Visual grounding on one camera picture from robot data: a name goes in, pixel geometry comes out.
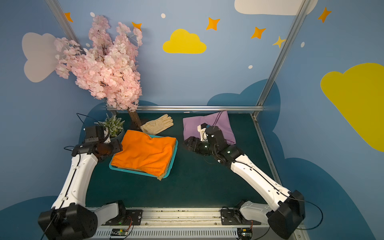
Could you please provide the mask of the teal plastic basket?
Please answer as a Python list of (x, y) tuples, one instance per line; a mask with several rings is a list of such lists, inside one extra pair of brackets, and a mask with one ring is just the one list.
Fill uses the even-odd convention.
[[(176, 143), (175, 143), (175, 146), (173, 148), (172, 158), (170, 159), (170, 162), (169, 162), (169, 164), (167, 166), (166, 172), (163, 175), (162, 179), (165, 179), (165, 178), (167, 178), (170, 175), (171, 169), (173, 167), (173, 164), (174, 164), (174, 161), (175, 161), (175, 158), (176, 158), (176, 154), (177, 154), (177, 150), (178, 150), (178, 145), (179, 145), (179, 142), (176, 139)], [(157, 178), (158, 180), (160, 180), (157, 176), (148, 174), (148, 173), (143, 172), (143, 171), (137, 171), (137, 170), (131, 170), (131, 169), (124, 169), (124, 168), (115, 167), (115, 166), (112, 165), (112, 160), (113, 159), (111, 159), (111, 161), (109, 163), (109, 169), (110, 170), (118, 171), (118, 172), (123, 172), (123, 173), (136, 174), (136, 175), (141, 175), (141, 176), (146, 176), (146, 177), (153, 177), (153, 178)]]

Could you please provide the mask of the purple pants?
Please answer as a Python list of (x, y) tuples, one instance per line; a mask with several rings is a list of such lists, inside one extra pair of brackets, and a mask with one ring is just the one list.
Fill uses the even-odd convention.
[(224, 138), (226, 139), (229, 145), (236, 144), (235, 135), (232, 131), (229, 115), (227, 111), (219, 112), (215, 114), (210, 114), (207, 116), (195, 116), (183, 118), (183, 137), (184, 140), (189, 137), (200, 138), (200, 133), (198, 132), (198, 126), (201, 124), (208, 124), (211, 126), (218, 126), (222, 131)]

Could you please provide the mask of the orange pants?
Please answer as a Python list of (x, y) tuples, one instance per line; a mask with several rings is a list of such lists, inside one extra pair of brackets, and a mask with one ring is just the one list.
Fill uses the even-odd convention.
[(128, 130), (122, 141), (123, 150), (113, 156), (112, 165), (160, 177), (172, 158), (175, 143), (176, 138)]

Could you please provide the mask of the beige pants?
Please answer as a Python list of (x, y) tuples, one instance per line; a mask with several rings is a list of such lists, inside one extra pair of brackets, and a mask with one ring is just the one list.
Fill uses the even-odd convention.
[(139, 170), (131, 170), (131, 172), (133, 172), (135, 174), (138, 174), (138, 175), (142, 175), (142, 176), (157, 178), (159, 181), (161, 181), (162, 179), (167, 178), (169, 176), (170, 172), (171, 172), (171, 169), (173, 167), (173, 164), (174, 164), (174, 161), (175, 161), (175, 158), (176, 158), (176, 153), (177, 153), (177, 150), (178, 150), (178, 144), (179, 144), (179, 142), (178, 142), (178, 140), (176, 140), (175, 146), (173, 148), (172, 158), (171, 158), (169, 164), (167, 165), (165, 173), (162, 174), (160, 177), (157, 177), (155, 175), (148, 174), (146, 172), (139, 171)]

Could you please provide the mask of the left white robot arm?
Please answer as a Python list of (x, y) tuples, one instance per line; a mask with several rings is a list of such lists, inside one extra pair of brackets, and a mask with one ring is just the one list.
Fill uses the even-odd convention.
[(121, 152), (119, 140), (109, 143), (80, 144), (72, 150), (71, 168), (62, 190), (51, 209), (42, 212), (38, 224), (49, 240), (84, 240), (95, 235), (97, 228), (109, 221), (125, 221), (122, 201), (112, 202), (91, 211), (86, 195), (92, 173), (103, 158)]

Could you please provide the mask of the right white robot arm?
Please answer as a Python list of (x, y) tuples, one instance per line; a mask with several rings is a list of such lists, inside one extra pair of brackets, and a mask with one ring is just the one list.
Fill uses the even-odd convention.
[(201, 141), (196, 137), (189, 137), (183, 144), (189, 151), (214, 157), (263, 197), (266, 201), (264, 205), (250, 201), (241, 205), (240, 212), (248, 221), (267, 223), (279, 237), (287, 240), (305, 219), (304, 196), (275, 182), (237, 146), (229, 145), (225, 140)]

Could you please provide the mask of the small potted green plant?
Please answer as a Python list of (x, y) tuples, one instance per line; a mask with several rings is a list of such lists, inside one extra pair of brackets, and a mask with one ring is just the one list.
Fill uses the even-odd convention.
[(122, 118), (117, 118), (115, 115), (109, 116), (108, 114), (104, 121), (95, 122), (98, 126), (102, 126), (107, 129), (111, 140), (117, 139), (120, 142), (123, 140), (125, 135), (124, 123), (125, 121), (122, 120)]

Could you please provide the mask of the beige work glove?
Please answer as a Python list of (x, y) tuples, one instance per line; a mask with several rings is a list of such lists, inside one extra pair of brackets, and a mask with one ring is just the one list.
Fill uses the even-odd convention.
[(164, 130), (172, 127), (174, 125), (173, 119), (168, 115), (162, 115), (156, 120), (149, 121), (142, 125), (140, 128), (142, 132), (148, 135), (157, 135)]

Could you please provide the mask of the right green circuit board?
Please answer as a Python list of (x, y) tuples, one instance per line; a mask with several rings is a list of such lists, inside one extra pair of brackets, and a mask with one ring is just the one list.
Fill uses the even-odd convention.
[(237, 240), (251, 240), (253, 232), (247, 228), (237, 228)]

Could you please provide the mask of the green circuit board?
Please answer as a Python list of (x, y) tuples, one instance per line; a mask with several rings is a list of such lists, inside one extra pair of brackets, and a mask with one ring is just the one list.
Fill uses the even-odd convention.
[(237, 240), (251, 240), (253, 232), (247, 228), (237, 228)]
[(111, 238), (126, 238), (129, 234), (130, 230), (128, 229), (112, 229), (110, 237)]

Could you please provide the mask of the aluminium back rail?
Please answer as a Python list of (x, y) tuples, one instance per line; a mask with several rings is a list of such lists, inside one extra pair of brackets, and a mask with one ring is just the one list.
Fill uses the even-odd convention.
[(138, 106), (137, 111), (235, 111), (235, 112), (261, 112), (262, 106)]

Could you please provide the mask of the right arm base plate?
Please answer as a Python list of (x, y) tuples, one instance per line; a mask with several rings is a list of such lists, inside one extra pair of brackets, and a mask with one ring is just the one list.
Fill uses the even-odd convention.
[(258, 221), (246, 220), (239, 210), (221, 208), (220, 218), (223, 226), (261, 225)]

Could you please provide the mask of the aluminium front rail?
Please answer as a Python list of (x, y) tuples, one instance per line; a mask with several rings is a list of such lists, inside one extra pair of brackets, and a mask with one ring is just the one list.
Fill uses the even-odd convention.
[[(236, 240), (237, 228), (252, 230), (251, 240), (281, 240), (267, 223), (261, 225), (223, 226), (221, 208), (127, 208), (143, 210), (140, 226), (104, 226), (85, 240)], [(296, 229), (288, 240), (307, 240), (304, 225)], [(112, 229), (130, 230), (126, 238), (111, 238)]]

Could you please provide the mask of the aluminium frame post left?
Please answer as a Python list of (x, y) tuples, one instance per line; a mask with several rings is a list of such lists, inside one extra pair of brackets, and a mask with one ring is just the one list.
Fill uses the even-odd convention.
[(60, 27), (64, 31), (67, 39), (76, 41), (79, 44), (80, 40), (78, 39), (78, 37), (75, 34), (70, 22), (68, 21), (59, 1), (57, 1), (57, 0), (45, 0), (45, 2), (48, 5), (51, 12), (53, 13), (53, 15), (56, 18), (57, 22), (59, 23)]

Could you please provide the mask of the aluminium frame post right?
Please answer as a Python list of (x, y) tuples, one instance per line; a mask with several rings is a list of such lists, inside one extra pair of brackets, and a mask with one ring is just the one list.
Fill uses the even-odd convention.
[(310, 0), (302, 1), (302, 3), (300, 4), (298, 12), (294, 18), (294, 21), (288, 31), (286, 41), (279, 52), (279, 55), (277, 57), (277, 60), (275, 61), (271, 74), (268, 77), (263, 87), (263, 90), (260, 94), (260, 97), (257, 101), (256, 106), (259, 107), (261, 110), (253, 111), (252, 113), (253, 120), (256, 121), (259, 113), (264, 110), (264, 103), (272, 89), (273, 84), (277, 79), (277, 76), (286, 60), (286, 57), (289, 54), (289, 51), (297, 37), (297, 34), (299, 33), (301, 26), (305, 21), (306, 16), (310, 12), (310, 9), (312, 8), (312, 6), (316, 6), (316, 4), (317, 4), (317, 1), (310, 1)]

